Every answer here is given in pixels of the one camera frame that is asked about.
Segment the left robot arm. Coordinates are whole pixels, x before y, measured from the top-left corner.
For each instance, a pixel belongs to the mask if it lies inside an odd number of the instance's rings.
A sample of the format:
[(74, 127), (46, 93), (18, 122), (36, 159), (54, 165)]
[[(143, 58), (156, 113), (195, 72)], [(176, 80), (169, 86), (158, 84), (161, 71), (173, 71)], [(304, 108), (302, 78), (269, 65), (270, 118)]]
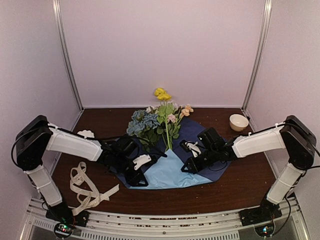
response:
[(49, 122), (44, 115), (36, 116), (17, 134), (11, 157), (61, 222), (69, 221), (72, 211), (62, 203), (62, 193), (47, 170), (44, 158), (52, 154), (67, 154), (106, 166), (123, 175), (132, 187), (148, 184), (142, 167), (157, 161), (155, 153), (141, 153), (135, 137), (127, 134), (94, 137), (89, 130), (74, 133)]

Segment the blue wrapping paper sheet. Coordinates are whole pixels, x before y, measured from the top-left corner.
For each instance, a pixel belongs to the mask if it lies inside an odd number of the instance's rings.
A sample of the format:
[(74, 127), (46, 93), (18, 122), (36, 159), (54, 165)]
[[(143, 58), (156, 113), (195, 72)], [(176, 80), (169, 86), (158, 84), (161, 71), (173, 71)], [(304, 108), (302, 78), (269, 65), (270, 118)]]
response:
[(198, 134), (205, 130), (200, 123), (185, 118), (181, 121), (179, 138), (173, 141), (172, 150), (165, 150), (163, 140), (157, 143), (157, 147), (167, 154), (167, 157), (157, 156), (157, 163), (141, 167), (143, 174), (148, 182), (148, 186), (130, 186), (126, 183), (125, 177), (121, 174), (116, 177), (128, 188), (132, 190), (164, 190), (187, 188), (197, 185), (210, 184), (218, 181), (227, 170), (230, 162), (218, 161), (212, 166), (200, 171), (197, 174), (182, 172), (181, 168), (186, 160), (192, 156), (191, 152), (186, 152), (180, 146), (182, 140), (192, 143), (198, 142), (203, 145)]

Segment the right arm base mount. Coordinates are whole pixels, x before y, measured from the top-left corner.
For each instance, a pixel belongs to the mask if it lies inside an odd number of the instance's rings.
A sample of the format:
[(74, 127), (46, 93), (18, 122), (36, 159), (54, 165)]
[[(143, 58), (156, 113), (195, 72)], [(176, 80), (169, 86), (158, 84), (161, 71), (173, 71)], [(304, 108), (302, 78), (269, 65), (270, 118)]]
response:
[(263, 198), (260, 205), (254, 208), (246, 208), (239, 212), (242, 226), (254, 225), (255, 233), (259, 237), (268, 238), (275, 232), (274, 219), (281, 217), (279, 204), (274, 204)]

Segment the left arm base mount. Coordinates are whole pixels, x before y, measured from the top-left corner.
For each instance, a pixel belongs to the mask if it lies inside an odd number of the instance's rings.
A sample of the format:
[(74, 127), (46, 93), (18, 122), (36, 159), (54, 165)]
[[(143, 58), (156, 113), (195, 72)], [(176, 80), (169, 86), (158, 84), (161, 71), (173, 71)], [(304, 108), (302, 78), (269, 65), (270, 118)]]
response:
[(86, 227), (89, 220), (89, 212), (84, 210), (77, 215), (73, 215), (72, 208), (70, 208), (64, 198), (62, 202), (55, 206), (50, 206), (46, 200), (45, 217), (57, 223), (53, 227), (53, 233), (59, 240), (69, 238), (77, 227)]

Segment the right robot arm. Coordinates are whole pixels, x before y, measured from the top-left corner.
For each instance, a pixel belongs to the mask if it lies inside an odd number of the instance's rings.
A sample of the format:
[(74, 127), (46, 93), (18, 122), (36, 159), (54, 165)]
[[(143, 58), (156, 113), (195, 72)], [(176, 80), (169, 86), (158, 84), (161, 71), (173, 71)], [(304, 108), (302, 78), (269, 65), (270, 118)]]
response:
[(263, 130), (238, 135), (225, 141), (214, 128), (198, 134), (200, 144), (182, 140), (180, 146), (191, 152), (181, 168), (182, 172), (197, 174), (216, 162), (231, 162), (250, 155), (265, 153), (278, 171), (277, 179), (266, 193), (262, 206), (256, 210), (259, 220), (268, 220), (300, 178), (313, 167), (317, 139), (312, 131), (295, 115)]

